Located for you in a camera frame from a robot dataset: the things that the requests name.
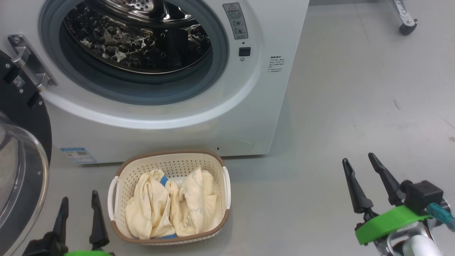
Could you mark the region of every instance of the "brown basket rim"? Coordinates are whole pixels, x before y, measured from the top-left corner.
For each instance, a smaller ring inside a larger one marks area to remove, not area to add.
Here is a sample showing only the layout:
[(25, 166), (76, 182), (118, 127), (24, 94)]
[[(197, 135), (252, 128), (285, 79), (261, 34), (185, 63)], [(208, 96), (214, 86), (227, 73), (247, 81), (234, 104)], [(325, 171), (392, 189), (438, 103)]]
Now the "brown basket rim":
[[(132, 157), (128, 159), (126, 162), (124, 162), (118, 169), (116, 176), (120, 176), (122, 171), (125, 169), (126, 166), (128, 166), (130, 163), (133, 161), (142, 159), (142, 158), (147, 158), (147, 157), (152, 157), (152, 156), (160, 156), (160, 155), (170, 155), (170, 154), (208, 154), (216, 158), (218, 162), (220, 162), (222, 167), (226, 167), (224, 164), (224, 161), (216, 155), (215, 153), (208, 151), (208, 150), (187, 150), (187, 151), (163, 151), (163, 152), (156, 152), (156, 153), (150, 153), (150, 154), (142, 154), (138, 155), (135, 157)], [(169, 239), (163, 239), (163, 238), (151, 238), (151, 239), (136, 239), (136, 238), (129, 238), (124, 236), (120, 230), (117, 227), (117, 223), (115, 220), (111, 220), (111, 226), (112, 229), (114, 230), (114, 233), (120, 237), (122, 240), (125, 242), (133, 243), (133, 244), (149, 244), (149, 245), (162, 245), (162, 244), (167, 244), (167, 243), (175, 243), (175, 242), (183, 242), (183, 241), (188, 241), (188, 240), (193, 240), (193, 239), (198, 239), (206, 236), (211, 236), (223, 228), (224, 224), (226, 224), (227, 220), (229, 217), (229, 209), (226, 209), (224, 213), (224, 218), (221, 220), (220, 224), (218, 226), (210, 231), (204, 232), (204, 233), (199, 233), (196, 235), (192, 236), (182, 236), (182, 237), (176, 237), (176, 238), (169, 238)]]

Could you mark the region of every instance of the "beige basket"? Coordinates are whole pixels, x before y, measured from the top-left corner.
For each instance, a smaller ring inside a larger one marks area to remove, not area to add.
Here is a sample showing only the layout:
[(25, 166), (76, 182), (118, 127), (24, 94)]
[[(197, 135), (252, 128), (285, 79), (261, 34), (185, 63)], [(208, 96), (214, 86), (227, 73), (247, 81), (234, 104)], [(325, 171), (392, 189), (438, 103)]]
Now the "beige basket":
[[(196, 168), (202, 167), (213, 175), (213, 181), (219, 190), (221, 223), (211, 231), (192, 236), (176, 238), (136, 239), (126, 225), (125, 207), (134, 195), (134, 188), (143, 173), (154, 169), (163, 170), (164, 174), (181, 183)], [(114, 232), (123, 240), (144, 245), (174, 245), (196, 242), (215, 236), (229, 217), (231, 207), (231, 182), (228, 169), (223, 160), (209, 151), (166, 152), (136, 156), (124, 162), (112, 180), (107, 196), (107, 211)]]

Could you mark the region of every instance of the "white handle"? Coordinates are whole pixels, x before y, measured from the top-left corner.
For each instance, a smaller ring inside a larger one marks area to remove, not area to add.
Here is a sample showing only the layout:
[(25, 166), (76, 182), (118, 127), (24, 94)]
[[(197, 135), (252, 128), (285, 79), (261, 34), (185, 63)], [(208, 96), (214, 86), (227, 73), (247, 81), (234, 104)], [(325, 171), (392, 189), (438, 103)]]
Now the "white handle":
[(226, 166), (224, 169), (224, 192), (226, 193), (226, 209), (231, 208), (231, 179), (229, 178), (229, 172)]
[[(112, 207), (112, 196), (114, 194), (114, 188), (117, 185), (118, 176), (112, 180), (111, 185), (109, 186), (109, 191), (107, 192), (107, 213), (109, 214), (109, 219), (114, 220), (114, 209)], [(115, 206), (117, 207), (118, 201), (118, 189), (117, 189), (117, 196), (115, 198)]]

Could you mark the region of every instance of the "metal hinge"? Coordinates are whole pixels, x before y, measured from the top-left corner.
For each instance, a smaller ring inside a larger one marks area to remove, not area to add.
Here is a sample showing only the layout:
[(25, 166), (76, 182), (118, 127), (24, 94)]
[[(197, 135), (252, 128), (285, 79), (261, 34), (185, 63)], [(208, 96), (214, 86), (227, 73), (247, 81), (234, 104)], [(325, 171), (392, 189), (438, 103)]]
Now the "metal hinge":
[(51, 73), (36, 56), (24, 35), (9, 35), (8, 42), (17, 53), (17, 57), (12, 59), (13, 63), (24, 71), (39, 92), (44, 91), (46, 86), (57, 85)]

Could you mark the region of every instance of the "floor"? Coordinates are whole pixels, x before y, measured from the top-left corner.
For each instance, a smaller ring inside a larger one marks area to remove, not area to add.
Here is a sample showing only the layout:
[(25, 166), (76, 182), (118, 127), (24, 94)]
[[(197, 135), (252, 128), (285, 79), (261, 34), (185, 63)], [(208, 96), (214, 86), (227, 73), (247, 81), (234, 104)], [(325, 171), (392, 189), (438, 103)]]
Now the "floor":
[[(455, 204), (455, 2), (408, 1), (417, 29), (401, 24), (387, 0), (312, 6), (289, 81), (271, 152), (226, 159), (232, 182), (229, 221), (214, 238), (173, 248), (121, 241), (108, 226), (107, 251), (117, 255), (377, 255), (354, 235), (341, 160), (347, 157), (374, 210), (391, 208), (367, 153), (398, 181), (427, 179)], [(48, 196), (27, 241), (53, 227), (68, 196), (70, 250), (89, 249), (91, 190), (106, 201), (118, 165), (73, 166), (53, 155)], [(106, 223), (107, 213), (104, 210)], [(453, 234), (433, 231), (455, 251)], [(21, 255), (26, 243), (15, 255)]]

